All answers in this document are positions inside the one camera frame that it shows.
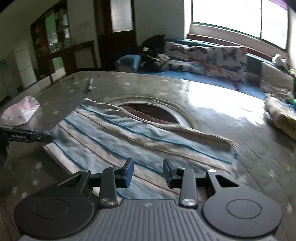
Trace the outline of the blue striped fuzzy sweater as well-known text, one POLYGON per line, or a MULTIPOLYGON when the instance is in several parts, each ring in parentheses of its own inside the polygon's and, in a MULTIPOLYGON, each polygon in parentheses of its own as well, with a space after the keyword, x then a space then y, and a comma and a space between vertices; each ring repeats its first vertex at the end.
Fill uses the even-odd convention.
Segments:
POLYGON ((175 123, 155 123, 126 109, 85 98, 52 130, 45 150, 65 170, 100 173, 134 161, 130 186, 117 193, 127 199, 177 199, 167 187, 163 160, 204 174, 215 169, 234 174, 238 145, 220 136, 175 123))

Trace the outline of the crumpled clothes pile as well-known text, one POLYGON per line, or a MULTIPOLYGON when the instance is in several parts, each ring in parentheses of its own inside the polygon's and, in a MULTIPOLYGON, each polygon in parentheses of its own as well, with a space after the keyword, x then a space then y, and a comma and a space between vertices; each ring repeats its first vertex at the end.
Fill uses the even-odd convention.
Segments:
POLYGON ((150 72, 164 72, 167 69, 169 56, 154 51, 143 51, 141 53, 142 68, 150 72))

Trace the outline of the pink white plastic bag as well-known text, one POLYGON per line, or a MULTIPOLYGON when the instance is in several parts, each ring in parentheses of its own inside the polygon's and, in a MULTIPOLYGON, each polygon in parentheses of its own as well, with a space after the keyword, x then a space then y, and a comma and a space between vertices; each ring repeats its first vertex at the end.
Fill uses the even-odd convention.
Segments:
POLYGON ((26 124, 40 108, 40 103, 31 96, 25 96, 20 102, 8 107, 1 114, 1 121, 8 126, 26 124))

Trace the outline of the round black induction cooktop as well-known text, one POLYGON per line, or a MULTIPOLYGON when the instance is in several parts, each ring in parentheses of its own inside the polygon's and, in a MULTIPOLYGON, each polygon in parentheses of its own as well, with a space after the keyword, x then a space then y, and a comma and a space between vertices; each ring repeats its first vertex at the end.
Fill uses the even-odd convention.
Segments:
POLYGON ((143 103, 121 105, 131 114, 155 123, 177 123, 177 119, 163 108, 143 103))

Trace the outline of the grey quilted table cover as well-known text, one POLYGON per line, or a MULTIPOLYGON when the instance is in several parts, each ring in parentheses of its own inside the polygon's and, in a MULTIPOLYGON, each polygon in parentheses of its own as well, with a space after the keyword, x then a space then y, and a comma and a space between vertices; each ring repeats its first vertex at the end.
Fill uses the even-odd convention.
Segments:
MULTIPOLYGON (((295 240, 295 141, 264 118, 261 99, 213 85, 155 75, 83 71, 34 96, 41 108, 26 128, 48 131, 84 97, 118 104, 153 99, 174 106, 201 132, 229 138, 239 145, 237 179, 273 198, 283 211, 278 240, 295 240), (93 89, 88 91, 89 79, 93 89)), ((22 197, 66 178, 66 172, 37 143, 12 143, 1 164, 1 240, 16 240, 13 210, 22 197)))

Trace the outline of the pen on table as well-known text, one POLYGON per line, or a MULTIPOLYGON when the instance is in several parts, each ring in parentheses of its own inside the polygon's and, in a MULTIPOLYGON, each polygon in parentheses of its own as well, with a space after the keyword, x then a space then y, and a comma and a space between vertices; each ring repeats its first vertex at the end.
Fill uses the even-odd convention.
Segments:
POLYGON ((89 83, 88 83, 88 91, 91 91, 93 89, 93 78, 89 79, 89 83))

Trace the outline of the small butterfly print cushion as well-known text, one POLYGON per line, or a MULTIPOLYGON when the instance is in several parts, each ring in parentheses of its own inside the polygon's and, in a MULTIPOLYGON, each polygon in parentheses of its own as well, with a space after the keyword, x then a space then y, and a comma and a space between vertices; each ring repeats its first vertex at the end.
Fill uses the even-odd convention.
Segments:
POLYGON ((199 75, 205 75, 206 70, 204 66, 196 62, 185 62, 178 60, 168 60, 166 63, 166 68, 168 70, 180 71, 180 72, 189 72, 199 75))

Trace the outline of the blue sofa bench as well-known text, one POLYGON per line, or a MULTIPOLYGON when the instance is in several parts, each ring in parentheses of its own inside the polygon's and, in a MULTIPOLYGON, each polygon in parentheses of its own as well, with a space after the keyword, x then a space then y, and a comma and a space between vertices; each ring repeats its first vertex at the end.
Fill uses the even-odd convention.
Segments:
MULTIPOLYGON (((223 47, 223 46, 203 46, 201 44, 195 43, 193 41, 186 41, 186 40, 171 40, 166 39, 165 42, 174 42, 181 45, 188 45, 188 46, 200 46, 200 47, 223 47)), ((164 72, 150 72, 145 71, 142 68, 142 58, 141 53, 143 51, 142 46, 138 47, 136 54, 129 54, 119 58, 115 62, 115 68, 117 71, 121 72, 130 72, 130 73, 144 73, 144 74, 152 74, 152 75, 159 75, 159 76, 166 76, 171 78, 180 78, 195 82, 201 82, 205 84, 216 85, 219 87, 224 87, 230 90, 236 90, 238 92, 242 92, 244 94, 248 94, 253 97, 257 97, 263 99, 264 96, 267 94, 260 90, 260 79, 261 79, 261 63, 265 62, 268 63, 279 70, 289 74, 292 76, 288 71, 274 65, 273 63, 260 59, 259 57, 255 57, 254 55, 250 54, 247 49, 246 58, 247 58, 247 79, 246 82, 238 82, 238 81, 231 81, 226 78, 218 78, 218 77, 211 77, 205 75, 199 75, 195 73, 189 72, 180 72, 180 71, 173 71, 166 69, 164 72)))

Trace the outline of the folded floral blanket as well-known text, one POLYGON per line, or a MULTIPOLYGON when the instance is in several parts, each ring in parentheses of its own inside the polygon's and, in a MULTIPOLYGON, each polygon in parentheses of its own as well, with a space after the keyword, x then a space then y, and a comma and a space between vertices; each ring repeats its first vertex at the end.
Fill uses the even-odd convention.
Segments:
POLYGON ((273 94, 264 98, 265 117, 278 129, 295 140, 295 111, 273 94))

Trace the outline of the large butterfly print pillow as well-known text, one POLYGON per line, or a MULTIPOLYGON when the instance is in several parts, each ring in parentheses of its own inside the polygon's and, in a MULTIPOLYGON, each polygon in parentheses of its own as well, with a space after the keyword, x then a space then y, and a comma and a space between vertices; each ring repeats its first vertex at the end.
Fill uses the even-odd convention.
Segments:
POLYGON ((207 76, 246 82, 247 49, 245 47, 209 47, 205 62, 207 76))

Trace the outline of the grey plain pillow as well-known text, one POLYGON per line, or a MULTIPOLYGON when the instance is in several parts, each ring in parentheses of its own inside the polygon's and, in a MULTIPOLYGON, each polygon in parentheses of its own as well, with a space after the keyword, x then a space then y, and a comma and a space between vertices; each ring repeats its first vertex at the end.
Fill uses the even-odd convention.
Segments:
POLYGON ((268 63, 261 63, 261 91, 278 98, 292 99, 294 98, 294 82, 295 79, 289 74, 268 63))

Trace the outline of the black bag on sofa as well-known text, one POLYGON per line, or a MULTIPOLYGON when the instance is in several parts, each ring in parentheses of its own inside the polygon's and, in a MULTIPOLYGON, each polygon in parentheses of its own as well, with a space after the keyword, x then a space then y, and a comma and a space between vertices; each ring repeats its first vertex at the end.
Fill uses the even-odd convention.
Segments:
POLYGON ((162 53, 165 47, 165 40, 165 34, 152 36, 142 43, 142 49, 162 53))

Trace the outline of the white plush toy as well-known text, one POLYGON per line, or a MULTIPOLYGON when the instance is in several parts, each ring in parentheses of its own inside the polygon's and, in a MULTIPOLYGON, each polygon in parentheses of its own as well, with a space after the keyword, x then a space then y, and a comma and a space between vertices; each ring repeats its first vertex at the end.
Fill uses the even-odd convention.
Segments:
POLYGON ((289 65, 286 59, 282 58, 280 54, 275 54, 272 57, 272 63, 278 67, 289 69, 289 65))

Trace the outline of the dark wooden door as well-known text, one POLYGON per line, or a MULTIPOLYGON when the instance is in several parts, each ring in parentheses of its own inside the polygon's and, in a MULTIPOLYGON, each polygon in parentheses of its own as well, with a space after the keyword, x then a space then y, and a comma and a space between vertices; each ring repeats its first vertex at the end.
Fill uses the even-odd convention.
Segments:
POLYGON ((102 70, 137 49, 134 1, 94 1, 98 51, 102 70))

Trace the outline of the window with green frame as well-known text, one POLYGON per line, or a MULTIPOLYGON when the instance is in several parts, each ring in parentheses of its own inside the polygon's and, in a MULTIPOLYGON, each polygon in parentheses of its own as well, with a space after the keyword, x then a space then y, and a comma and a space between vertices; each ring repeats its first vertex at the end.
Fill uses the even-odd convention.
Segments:
POLYGON ((192 22, 238 32, 287 48, 285 1, 192 1, 192 22))

